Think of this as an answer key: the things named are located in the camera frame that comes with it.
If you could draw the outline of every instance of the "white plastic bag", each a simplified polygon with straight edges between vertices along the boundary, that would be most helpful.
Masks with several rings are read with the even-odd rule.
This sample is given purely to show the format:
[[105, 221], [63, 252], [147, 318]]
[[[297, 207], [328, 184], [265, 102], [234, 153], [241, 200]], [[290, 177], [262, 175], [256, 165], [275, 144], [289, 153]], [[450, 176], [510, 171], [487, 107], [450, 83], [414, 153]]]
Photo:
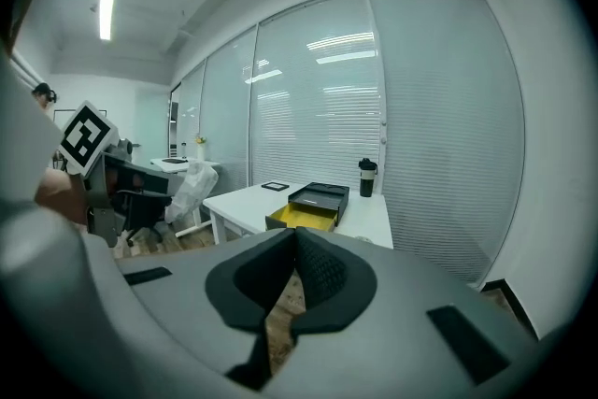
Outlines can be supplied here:
[[164, 220], [167, 223], [180, 220], [201, 206], [218, 181], [218, 173], [204, 162], [189, 159], [189, 169], [185, 180], [166, 207]]

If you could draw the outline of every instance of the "black tray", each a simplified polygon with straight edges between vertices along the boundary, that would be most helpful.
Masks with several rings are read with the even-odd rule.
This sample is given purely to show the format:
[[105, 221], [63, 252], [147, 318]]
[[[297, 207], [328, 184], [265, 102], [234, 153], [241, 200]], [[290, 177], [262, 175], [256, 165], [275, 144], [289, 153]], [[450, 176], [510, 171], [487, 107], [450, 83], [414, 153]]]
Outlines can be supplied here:
[[301, 190], [289, 195], [289, 203], [299, 203], [336, 211], [336, 226], [343, 217], [348, 202], [348, 186], [327, 185], [325, 183], [309, 183]]

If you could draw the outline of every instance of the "window blinds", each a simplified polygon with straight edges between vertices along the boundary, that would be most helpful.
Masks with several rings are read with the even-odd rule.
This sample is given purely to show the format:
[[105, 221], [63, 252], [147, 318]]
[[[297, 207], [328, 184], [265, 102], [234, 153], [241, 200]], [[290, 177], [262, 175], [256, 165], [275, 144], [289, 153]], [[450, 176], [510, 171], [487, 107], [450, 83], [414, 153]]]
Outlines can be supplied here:
[[221, 164], [212, 194], [247, 187], [247, 122], [255, 28], [208, 59], [201, 104], [200, 134], [206, 158]]
[[359, 187], [378, 161], [377, 47], [364, 0], [320, 0], [258, 30], [251, 78], [252, 184]]
[[386, 80], [394, 247], [477, 283], [517, 201], [523, 110], [484, 0], [371, 0]]
[[199, 132], [199, 101], [202, 94], [205, 62], [200, 63], [180, 82], [177, 113], [177, 151], [182, 156], [197, 158], [195, 137]]

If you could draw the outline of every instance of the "wooden floor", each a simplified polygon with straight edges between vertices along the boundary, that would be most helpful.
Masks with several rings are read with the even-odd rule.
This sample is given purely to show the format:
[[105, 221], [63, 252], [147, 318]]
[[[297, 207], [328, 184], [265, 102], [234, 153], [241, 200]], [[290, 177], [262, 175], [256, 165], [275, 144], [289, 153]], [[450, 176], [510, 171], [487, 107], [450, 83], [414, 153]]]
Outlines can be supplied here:
[[[175, 237], [175, 231], [188, 228], [191, 221], [181, 221], [175, 223], [174, 229], [169, 228], [164, 223], [158, 224], [156, 229], [161, 234], [163, 241], [157, 241], [156, 234], [150, 230], [141, 230], [133, 237], [134, 245], [129, 248], [124, 241], [124, 237], [119, 240], [119, 244], [113, 249], [115, 258], [129, 258], [148, 254], [164, 254], [175, 251], [184, 251], [187, 249], [197, 249], [215, 246], [214, 235], [211, 227], [185, 235], [182, 238]], [[238, 238], [233, 232], [227, 231], [229, 241]], [[508, 302], [500, 290], [493, 290], [482, 293], [490, 301], [493, 301], [499, 307], [509, 312], [513, 319], [517, 318], [510, 308]], [[266, 332], [268, 340], [268, 352], [270, 355], [270, 369], [274, 375], [284, 364], [292, 352], [292, 339], [290, 335], [291, 321], [294, 317], [301, 315], [306, 311], [306, 305], [303, 294], [301, 279], [296, 272], [287, 283], [284, 291], [278, 298], [276, 306], [272, 309], [266, 318]]]

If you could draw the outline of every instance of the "small bottle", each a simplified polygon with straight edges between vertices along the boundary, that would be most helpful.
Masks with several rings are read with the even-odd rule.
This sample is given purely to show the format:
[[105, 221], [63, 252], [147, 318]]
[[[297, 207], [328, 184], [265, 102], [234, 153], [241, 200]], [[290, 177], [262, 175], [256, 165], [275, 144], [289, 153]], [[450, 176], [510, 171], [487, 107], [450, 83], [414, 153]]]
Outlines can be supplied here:
[[374, 190], [374, 178], [377, 174], [377, 164], [371, 162], [369, 158], [363, 158], [359, 162], [359, 167], [362, 170], [362, 181], [359, 185], [359, 195], [370, 197]]

